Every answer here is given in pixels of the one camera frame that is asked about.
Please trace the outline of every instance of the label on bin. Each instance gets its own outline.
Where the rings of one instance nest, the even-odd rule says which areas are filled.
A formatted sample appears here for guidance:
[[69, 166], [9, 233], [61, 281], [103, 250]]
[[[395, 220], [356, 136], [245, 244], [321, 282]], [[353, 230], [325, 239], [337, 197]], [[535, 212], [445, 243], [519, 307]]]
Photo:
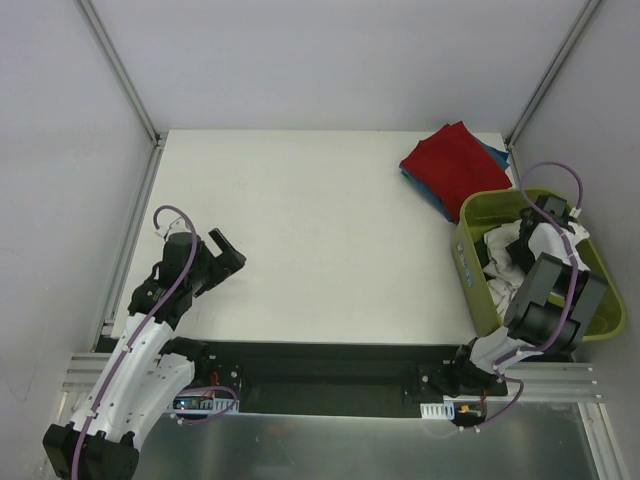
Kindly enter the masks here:
[[462, 243], [458, 242], [458, 253], [460, 254], [460, 261], [462, 262], [462, 268], [464, 269], [464, 275], [467, 277], [467, 283], [469, 288], [473, 287], [473, 279], [471, 278], [471, 272], [469, 271], [469, 265], [467, 265], [467, 259], [464, 258], [464, 247]]

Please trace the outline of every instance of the aluminum frame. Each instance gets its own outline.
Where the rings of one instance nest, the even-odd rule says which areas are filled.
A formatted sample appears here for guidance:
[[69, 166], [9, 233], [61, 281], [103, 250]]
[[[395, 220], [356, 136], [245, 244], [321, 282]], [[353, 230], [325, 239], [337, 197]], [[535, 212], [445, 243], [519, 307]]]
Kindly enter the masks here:
[[[142, 219], [148, 203], [161, 159], [166, 134], [157, 132], [153, 122], [133, 84], [122, 60], [120, 59], [111, 38], [102, 23], [91, 0], [74, 0], [98, 46], [105, 56], [105, 61], [120, 83], [123, 93], [136, 113], [142, 128], [152, 142], [153, 151], [147, 168], [141, 179], [136, 200], [127, 219], [126, 235], [119, 249], [118, 260], [112, 272], [111, 282], [105, 295], [100, 312], [101, 324], [96, 329], [96, 343], [101, 335], [110, 335], [113, 318], [118, 307], [126, 274], [129, 269], [135, 244], [142, 225]], [[516, 167], [518, 165], [514, 145], [526, 129], [529, 121], [546, 97], [549, 89], [564, 67], [569, 55], [590, 24], [604, 0], [587, 0], [560, 45], [556, 55], [540, 80], [527, 106], [508, 136], [507, 145], [511, 151]], [[74, 355], [67, 377], [63, 384], [63, 402], [60, 406], [59, 421], [64, 422], [66, 414], [74, 408], [75, 399], [88, 391], [99, 372], [107, 362], [108, 354], [76, 354]], [[589, 364], [551, 364], [529, 363], [514, 366], [510, 369], [514, 376], [527, 381], [527, 390], [521, 401], [531, 402], [571, 402], [578, 403], [583, 418], [585, 431], [591, 447], [598, 474], [603, 480], [626, 480], [629, 478], [619, 454], [617, 443], [603, 403], [603, 394], [597, 380], [593, 378], [593, 367]], [[504, 401], [511, 398], [492, 397], [491, 401]], [[43, 472], [42, 476], [53, 478], [52, 472]]]

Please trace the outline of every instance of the white table surface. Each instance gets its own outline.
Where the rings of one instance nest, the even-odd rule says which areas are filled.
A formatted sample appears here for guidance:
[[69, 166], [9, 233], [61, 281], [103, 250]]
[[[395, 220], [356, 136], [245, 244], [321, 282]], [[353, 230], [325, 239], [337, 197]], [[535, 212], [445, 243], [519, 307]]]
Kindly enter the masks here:
[[[460, 344], [475, 330], [447, 222], [398, 164], [430, 133], [172, 130], [113, 335], [161, 259], [151, 217], [219, 227], [244, 269], [194, 301], [177, 333], [204, 340]], [[478, 134], [503, 148], [496, 133]], [[165, 212], [167, 224], [176, 215]]]

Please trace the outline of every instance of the white cloth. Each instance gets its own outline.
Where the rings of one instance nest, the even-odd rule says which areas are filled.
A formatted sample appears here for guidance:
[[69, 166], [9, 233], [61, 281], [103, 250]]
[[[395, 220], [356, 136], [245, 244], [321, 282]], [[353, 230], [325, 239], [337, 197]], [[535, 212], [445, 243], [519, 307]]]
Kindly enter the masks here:
[[[578, 261], [578, 268], [580, 271], [589, 270], [589, 267], [582, 261], [578, 251], [576, 250], [576, 245], [578, 245], [582, 240], [589, 238], [589, 232], [586, 228], [582, 225], [578, 225], [577, 223], [569, 222], [569, 226], [575, 233], [569, 230], [565, 230], [564, 232], [571, 244], [576, 260]], [[531, 253], [533, 253], [536, 260], [542, 252], [545, 252], [561, 259], [567, 265], [571, 265], [567, 251], [564, 248], [562, 238], [560, 238], [558, 232], [556, 232], [548, 223], [541, 223], [535, 228], [531, 237], [529, 237], [529, 250], [531, 250]]]
[[507, 252], [507, 245], [515, 242], [520, 236], [520, 220], [489, 230], [484, 234], [487, 246], [489, 264], [484, 272], [493, 277], [487, 285], [491, 298], [498, 310], [500, 318], [504, 319], [507, 308], [524, 282], [525, 274], [518, 265], [514, 265]]
[[[520, 285], [524, 282], [525, 274], [518, 265], [514, 265], [507, 252], [507, 246], [520, 236], [520, 220], [489, 230], [484, 234], [484, 243], [487, 246], [489, 264], [483, 271], [493, 277], [487, 282], [491, 298], [496, 306], [498, 315], [504, 320], [509, 304], [516, 296]], [[576, 245], [589, 238], [589, 232], [582, 225], [570, 222], [569, 225], [575, 233], [565, 230], [565, 234], [571, 243], [580, 270], [588, 270], [589, 267], [582, 261], [576, 250]], [[540, 253], [546, 252], [562, 259], [571, 265], [564, 244], [558, 233], [548, 223], [539, 224], [529, 239], [529, 249], [537, 259]]]

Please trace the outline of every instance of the blue cloth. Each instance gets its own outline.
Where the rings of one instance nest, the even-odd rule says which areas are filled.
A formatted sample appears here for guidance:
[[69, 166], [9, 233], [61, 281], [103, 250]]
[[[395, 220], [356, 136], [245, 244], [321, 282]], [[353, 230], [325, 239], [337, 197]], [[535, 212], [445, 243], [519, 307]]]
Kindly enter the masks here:
[[[495, 162], [500, 166], [500, 168], [502, 168], [503, 170], [507, 169], [507, 167], [509, 166], [509, 162], [507, 161], [507, 158], [509, 158], [509, 154], [507, 152], [498, 150], [497, 148], [487, 145], [486, 143], [483, 143], [480, 140], [478, 140], [478, 143], [482, 145], [485, 151], [491, 156], [491, 158], [495, 160]], [[422, 193], [425, 197], [427, 197], [427, 200], [429, 200], [429, 203], [431, 203], [436, 208], [436, 210], [438, 210], [444, 216], [444, 218], [446, 218], [450, 222], [454, 221], [453, 217], [449, 214], [449, 212], [447, 212], [447, 209], [444, 207], [444, 203], [442, 203], [442, 200], [440, 200], [440, 197], [438, 197], [435, 193], [433, 193], [428, 186], [426, 186], [416, 177], [411, 175], [403, 167], [400, 167], [400, 170], [402, 171], [402, 174], [409, 179], [411, 184], [414, 187], [416, 187], [420, 191], [420, 193]]]
[[438, 197], [435, 193], [433, 193], [431, 189], [427, 187], [424, 183], [422, 183], [416, 177], [411, 175], [407, 170], [404, 169], [404, 167], [400, 167], [400, 170], [402, 170], [402, 174], [409, 179], [411, 184], [414, 187], [416, 187], [418, 191], [420, 191], [420, 193], [422, 193], [425, 197], [427, 197], [427, 200], [429, 201], [429, 203], [431, 203], [431, 205], [433, 205], [442, 215], [444, 215], [444, 218], [446, 218], [450, 222], [453, 222], [453, 217], [449, 215], [449, 212], [447, 212], [447, 209], [444, 208], [444, 203], [442, 203], [442, 200], [440, 200], [440, 197]]
[[509, 166], [509, 162], [507, 161], [507, 158], [509, 158], [509, 154], [507, 152], [503, 152], [502, 150], [493, 148], [492, 146], [487, 145], [486, 143], [483, 143], [480, 140], [478, 140], [478, 143], [482, 145], [484, 149], [487, 151], [487, 153], [491, 155], [491, 158], [493, 158], [496, 161], [496, 163], [500, 165], [500, 168], [502, 168], [503, 170], [507, 169], [507, 167]]

